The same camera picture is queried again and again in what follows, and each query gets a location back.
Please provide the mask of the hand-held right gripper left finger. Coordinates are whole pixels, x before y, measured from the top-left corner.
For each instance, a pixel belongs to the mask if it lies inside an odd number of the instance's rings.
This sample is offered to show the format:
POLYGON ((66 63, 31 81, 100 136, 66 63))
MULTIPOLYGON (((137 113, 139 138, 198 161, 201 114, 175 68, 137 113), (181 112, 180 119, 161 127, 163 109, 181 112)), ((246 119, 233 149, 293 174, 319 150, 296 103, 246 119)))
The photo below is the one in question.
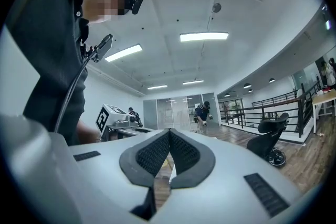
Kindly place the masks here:
POLYGON ((170 208, 157 210, 154 195, 155 177, 169 154, 169 135, 169 130, 154 131, 69 150, 82 158, 77 161, 80 172, 114 209, 150 223, 170 223, 170 208))

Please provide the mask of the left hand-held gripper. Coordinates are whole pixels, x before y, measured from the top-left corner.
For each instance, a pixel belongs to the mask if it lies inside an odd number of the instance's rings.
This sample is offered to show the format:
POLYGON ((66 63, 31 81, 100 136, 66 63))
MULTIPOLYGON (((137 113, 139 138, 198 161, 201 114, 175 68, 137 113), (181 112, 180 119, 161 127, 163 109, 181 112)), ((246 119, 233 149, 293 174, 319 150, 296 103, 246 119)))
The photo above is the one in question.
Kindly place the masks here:
POLYGON ((139 127, 136 117, 114 105, 103 104, 95 121, 102 142, 110 140, 109 132, 117 130, 117 139, 133 137, 153 129, 139 127))

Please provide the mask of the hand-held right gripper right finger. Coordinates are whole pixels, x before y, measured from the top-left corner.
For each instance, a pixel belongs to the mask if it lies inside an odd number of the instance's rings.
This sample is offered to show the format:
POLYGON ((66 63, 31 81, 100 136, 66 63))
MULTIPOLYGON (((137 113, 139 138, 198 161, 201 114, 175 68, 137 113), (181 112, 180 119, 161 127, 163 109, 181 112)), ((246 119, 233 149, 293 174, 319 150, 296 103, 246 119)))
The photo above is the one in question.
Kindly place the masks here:
POLYGON ((300 190, 281 172, 250 150, 216 138, 183 131, 215 155, 212 173, 194 188, 173 189, 156 214, 157 223, 267 223, 270 215, 245 176, 259 174, 288 204, 300 190))

